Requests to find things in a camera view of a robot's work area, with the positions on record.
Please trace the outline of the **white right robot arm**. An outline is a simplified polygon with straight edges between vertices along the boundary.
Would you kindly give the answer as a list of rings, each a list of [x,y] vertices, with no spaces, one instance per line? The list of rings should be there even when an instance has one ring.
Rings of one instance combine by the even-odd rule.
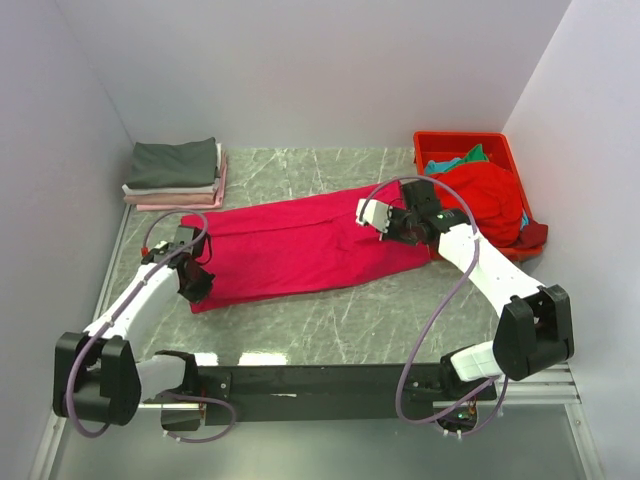
[[[558,285],[545,286],[516,267],[480,232],[466,203],[446,209],[436,194],[439,181],[404,177],[403,206],[368,196],[356,220],[382,240],[437,247],[499,317],[495,336],[442,357],[438,390],[452,399],[477,393],[490,380],[520,381],[563,363],[575,353],[571,304]]]

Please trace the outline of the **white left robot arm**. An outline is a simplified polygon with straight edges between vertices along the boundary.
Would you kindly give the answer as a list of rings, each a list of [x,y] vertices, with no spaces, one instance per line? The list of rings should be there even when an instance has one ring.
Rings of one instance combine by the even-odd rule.
[[[180,226],[174,239],[143,248],[141,264],[117,300],[81,332],[66,332],[54,349],[54,413],[103,427],[128,424],[142,401],[171,395],[179,402],[201,392],[194,355],[161,350],[139,360],[144,334],[177,297],[196,304],[211,293],[214,274],[199,260],[213,256],[208,233]]]

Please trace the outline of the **crimson t shirt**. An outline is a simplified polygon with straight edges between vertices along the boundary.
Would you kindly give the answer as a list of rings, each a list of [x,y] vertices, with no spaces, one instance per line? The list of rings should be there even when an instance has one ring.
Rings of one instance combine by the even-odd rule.
[[[200,258],[215,276],[212,290],[192,313],[357,286],[428,264],[427,247],[382,241],[375,229],[357,224],[357,205],[373,190],[183,217],[185,226],[206,225],[212,240]]]

